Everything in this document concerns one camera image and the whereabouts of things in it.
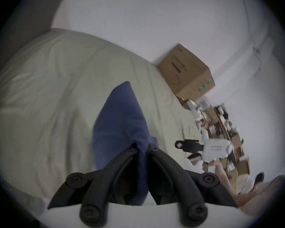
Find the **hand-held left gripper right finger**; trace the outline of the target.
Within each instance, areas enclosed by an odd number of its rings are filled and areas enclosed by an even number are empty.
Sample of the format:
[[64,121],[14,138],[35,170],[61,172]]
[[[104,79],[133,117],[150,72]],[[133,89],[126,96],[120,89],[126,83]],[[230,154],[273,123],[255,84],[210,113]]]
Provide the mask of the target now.
[[181,223],[205,222],[206,203],[238,207],[216,174],[185,170],[154,144],[148,146],[148,186],[157,205],[179,204]]

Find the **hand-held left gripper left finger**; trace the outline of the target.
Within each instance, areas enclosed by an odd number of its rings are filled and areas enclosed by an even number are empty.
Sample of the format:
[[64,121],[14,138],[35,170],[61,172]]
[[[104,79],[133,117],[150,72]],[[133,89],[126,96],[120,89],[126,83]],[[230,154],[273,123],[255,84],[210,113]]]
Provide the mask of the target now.
[[78,217],[85,225],[104,225],[110,202],[129,205],[138,194],[137,156],[137,147],[128,147],[101,170],[70,174],[48,211],[80,204]]

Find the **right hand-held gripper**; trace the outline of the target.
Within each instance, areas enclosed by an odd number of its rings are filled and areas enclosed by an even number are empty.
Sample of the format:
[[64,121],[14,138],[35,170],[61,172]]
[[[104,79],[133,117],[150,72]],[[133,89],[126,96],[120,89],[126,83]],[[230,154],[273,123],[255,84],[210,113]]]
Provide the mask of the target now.
[[202,144],[194,139],[178,140],[175,147],[190,153],[188,159],[202,157],[206,163],[227,158],[233,151],[233,144],[227,139],[206,139]]

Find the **person's right hand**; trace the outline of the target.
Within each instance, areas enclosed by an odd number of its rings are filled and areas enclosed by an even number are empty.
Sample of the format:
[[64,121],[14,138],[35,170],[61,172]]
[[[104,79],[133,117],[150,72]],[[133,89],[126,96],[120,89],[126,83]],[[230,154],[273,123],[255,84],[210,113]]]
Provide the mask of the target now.
[[202,170],[204,172],[211,172],[219,176],[221,173],[224,173],[224,169],[220,160],[211,161],[209,163],[203,162]]

